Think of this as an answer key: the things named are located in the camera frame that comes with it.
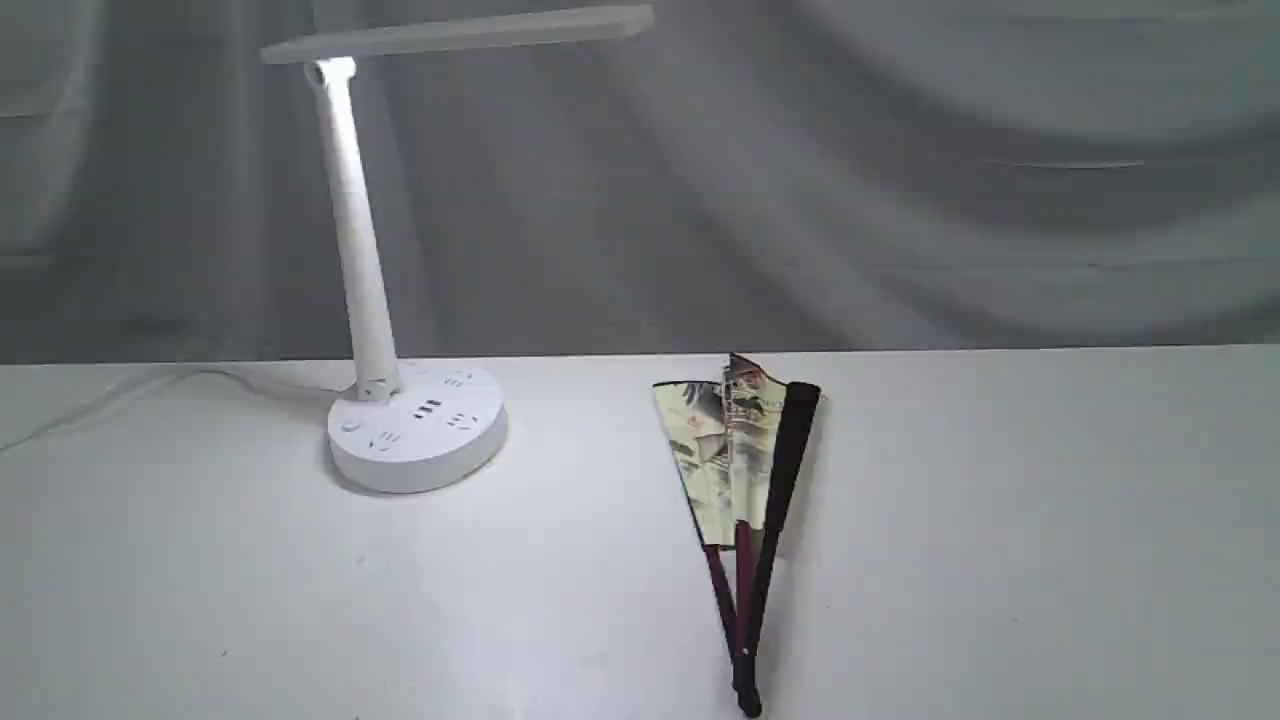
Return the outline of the painted paper folding fan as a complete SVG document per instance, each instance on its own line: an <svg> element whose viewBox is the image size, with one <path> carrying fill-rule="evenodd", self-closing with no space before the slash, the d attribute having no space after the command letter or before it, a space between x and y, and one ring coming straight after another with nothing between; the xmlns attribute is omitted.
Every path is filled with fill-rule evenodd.
<svg viewBox="0 0 1280 720"><path fill-rule="evenodd" d="M759 648L782 534L822 398L731 354L717 380L652 387L698 534L746 719L760 719Z"/></svg>

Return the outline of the white desk lamp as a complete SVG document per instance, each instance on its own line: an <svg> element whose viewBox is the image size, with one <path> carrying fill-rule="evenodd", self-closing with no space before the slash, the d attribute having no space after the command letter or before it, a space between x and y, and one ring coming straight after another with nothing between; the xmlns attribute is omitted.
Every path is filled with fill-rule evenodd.
<svg viewBox="0 0 1280 720"><path fill-rule="evenodd" d="M262 47L269 65L297 65L314 92L335 222L353 384L326 415L332 461L352 486L419 495L488 465L508 436L506 398L479 366L403 363L397 352L351 85L365 58L581 44L640 35L648 3L343 29Z"/></svg>

